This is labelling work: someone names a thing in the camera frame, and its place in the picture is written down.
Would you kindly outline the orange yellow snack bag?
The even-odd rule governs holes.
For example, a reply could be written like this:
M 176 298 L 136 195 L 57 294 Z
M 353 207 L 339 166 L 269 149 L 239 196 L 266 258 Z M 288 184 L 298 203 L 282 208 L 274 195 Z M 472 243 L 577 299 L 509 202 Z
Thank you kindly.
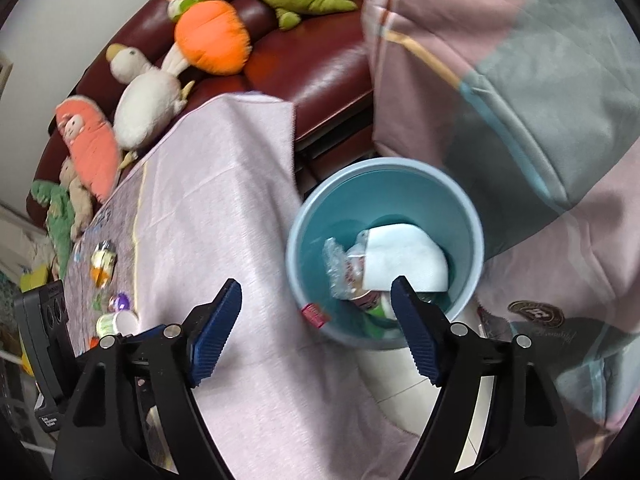
M 111 240 L 96 245 L 90 258 L 90 278 L 96 288 L 104 288 L 111 283 L 116 261 L 116 247 Z

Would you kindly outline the light blue trash bin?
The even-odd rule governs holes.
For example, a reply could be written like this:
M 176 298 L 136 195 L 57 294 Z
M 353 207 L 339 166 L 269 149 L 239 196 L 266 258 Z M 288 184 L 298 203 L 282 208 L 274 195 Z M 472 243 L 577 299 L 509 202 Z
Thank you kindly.
M 484 263 L 482 224 L 457 182 L 408 158 L 356 162 L 300 206 L 285 266 L 300 313 L 349 348 L 395 350 L 406 341 L 390 306 L 398 276 L 455 320 Z

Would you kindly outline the purple small wrapper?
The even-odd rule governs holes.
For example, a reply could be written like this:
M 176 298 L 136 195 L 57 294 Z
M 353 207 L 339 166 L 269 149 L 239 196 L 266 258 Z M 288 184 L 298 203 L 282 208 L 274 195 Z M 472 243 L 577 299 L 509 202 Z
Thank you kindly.
M 110 297 L 107 304 L 110 312 L 129 311 L 131 304 L 129 297 L 124 292 L 118 292 Z

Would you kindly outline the green dinosaur plush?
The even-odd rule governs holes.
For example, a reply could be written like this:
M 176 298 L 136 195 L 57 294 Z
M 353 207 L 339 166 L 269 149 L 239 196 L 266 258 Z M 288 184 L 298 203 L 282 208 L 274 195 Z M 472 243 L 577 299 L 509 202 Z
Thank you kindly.
M 58 262 L 58 277 L 62 280 L 73 249 L 70 231 L 74 225 L 75 211 L 70 196 L 62 185 L 45 180 L 32 182 L 30 194 L 40 206 L 47 209 L 46 229 Z

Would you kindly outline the beige bear plush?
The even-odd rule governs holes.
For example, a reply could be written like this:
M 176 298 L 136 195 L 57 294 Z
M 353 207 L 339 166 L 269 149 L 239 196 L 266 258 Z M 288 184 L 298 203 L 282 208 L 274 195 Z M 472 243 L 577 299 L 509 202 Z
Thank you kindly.
M 74 208 L 74 223 L 70 228 L 70 238 L 76 242 L 93 218 L 93 203 L 92 195 L 81 183 L 70 157 L 66 157 L 62 163 L 60 183 L 68 192 L 70 204 Z

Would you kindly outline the pink carrot doll plush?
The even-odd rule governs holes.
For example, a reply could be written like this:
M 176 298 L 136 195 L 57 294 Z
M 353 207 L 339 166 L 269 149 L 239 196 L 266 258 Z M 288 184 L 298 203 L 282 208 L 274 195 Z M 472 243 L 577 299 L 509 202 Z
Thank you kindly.
M 55 119 L 80 182 L 103 204 L 114 191 L 122 162 L 111 123 L 85 96 L 58 104 Z

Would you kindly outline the white paper tissue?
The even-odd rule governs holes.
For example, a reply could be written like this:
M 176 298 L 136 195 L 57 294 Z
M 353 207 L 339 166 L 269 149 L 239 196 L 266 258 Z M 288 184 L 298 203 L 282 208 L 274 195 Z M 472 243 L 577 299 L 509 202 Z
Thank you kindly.
M 358 236 L 366 239 L 364 290 L 389 292 L 398 276 L 404 276 L 416 292 L 448 290 L 449 266 L 442 248 L 414 224 L 377 226 Z

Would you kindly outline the pink grey tablecloth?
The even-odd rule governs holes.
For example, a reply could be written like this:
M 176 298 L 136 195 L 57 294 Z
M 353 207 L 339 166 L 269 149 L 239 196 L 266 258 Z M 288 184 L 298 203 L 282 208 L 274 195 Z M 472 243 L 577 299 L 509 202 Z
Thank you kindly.
M 324 339 L 288 287 L 285 246 L 300 205 L 294 107 L 227 93 L 182 116 L 119 185 L 79 252 L 64 292 L 70 340 L 96 332 L 89 260 L 110 240 L 122 292 L 142 328 L 179 323 L 238 281 L 242 309 L 214 374 L 194 396 L 239 479 L 396 479 L 416 438 L 381 412 L 354 354 Z

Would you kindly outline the clear plastic wrapper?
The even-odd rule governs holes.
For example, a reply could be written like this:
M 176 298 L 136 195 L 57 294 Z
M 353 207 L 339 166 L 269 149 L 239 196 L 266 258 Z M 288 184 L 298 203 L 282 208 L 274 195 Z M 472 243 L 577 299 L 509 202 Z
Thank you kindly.
M 328 238 L 322 249 L 330 294 L 339 300 L 352 300 L 364 293 L 362 287 L 366 239 L 358 236 L 356 243 L 344 249 L 334 237 Z

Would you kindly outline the white duck plush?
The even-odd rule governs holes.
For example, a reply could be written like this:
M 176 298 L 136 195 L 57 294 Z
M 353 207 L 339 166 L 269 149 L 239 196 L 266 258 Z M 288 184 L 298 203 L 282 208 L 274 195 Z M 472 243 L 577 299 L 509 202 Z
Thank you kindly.
M 144 148 L 186 107 L 194 82 L 183 87 L 179 76 L 190 64 L 176 44 L 160 67 L 123 44 L 108 46 L 105 57 L 114 79 L 125 86 L 114 114 L 117 144 L 126 152 Z

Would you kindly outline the orange carrot bunny plush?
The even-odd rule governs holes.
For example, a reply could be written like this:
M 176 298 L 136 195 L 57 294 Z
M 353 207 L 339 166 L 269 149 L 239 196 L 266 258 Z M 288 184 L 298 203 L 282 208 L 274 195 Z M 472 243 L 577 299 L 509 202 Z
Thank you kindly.
M 162 65 L 179 76 L 192 66 L 215 76 L 239 73 L 250 57 L 250 35 L 224 0 L 167 0 L 174 44 Z

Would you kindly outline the plaid pink teal blanket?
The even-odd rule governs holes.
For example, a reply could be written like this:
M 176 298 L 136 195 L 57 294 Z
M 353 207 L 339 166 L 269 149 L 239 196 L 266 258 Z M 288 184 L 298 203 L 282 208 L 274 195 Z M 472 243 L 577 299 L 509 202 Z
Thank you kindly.
M 484 229 L 484 330 L 533 339 L 581 472 L 639 402 L 639 40 L 616 0 L 366 0 L 374 143 Z

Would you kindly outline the dark red leather sofa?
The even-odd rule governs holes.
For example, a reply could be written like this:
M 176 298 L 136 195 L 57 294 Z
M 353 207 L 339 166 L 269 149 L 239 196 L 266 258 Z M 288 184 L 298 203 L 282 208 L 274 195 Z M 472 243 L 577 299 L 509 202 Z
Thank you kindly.
M 360 11 L 305 18 L 292 30 L 278 29 L 276 14 L 260 0 L 227 0 L 250 34 L 252 52 L 239 75 L 215 77 L 186 70 L 181 80 L 195 81 L 189 96 L 193 110 L 221 93 L 259 91 L 295 105 L 294 176 L 304 197 L 325 178 L 364 159 L 372 145 L 373 88 Z M 124 91 L 105 59 L 112 42 L 139 48 L 157 65 L 172 43 L 165 0 L 149 0 L 110 39 L 88 65 L 73 90 L 96 101 L 107 116 Z M 52 119 L 50 139 L 30 180 L 58 180 L 68 155 Z

